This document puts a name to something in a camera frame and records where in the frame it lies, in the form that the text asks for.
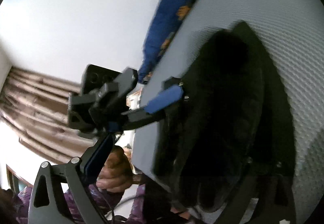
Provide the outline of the person's left hand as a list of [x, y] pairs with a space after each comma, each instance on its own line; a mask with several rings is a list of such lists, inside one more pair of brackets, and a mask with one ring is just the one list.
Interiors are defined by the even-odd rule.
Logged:
[[96, 186], [111, 193], [122, 193], [132, 185], [144, 183], [142, 174], [134, 174], [131, 163], [120, 146], [114, 146], [96, 181]]

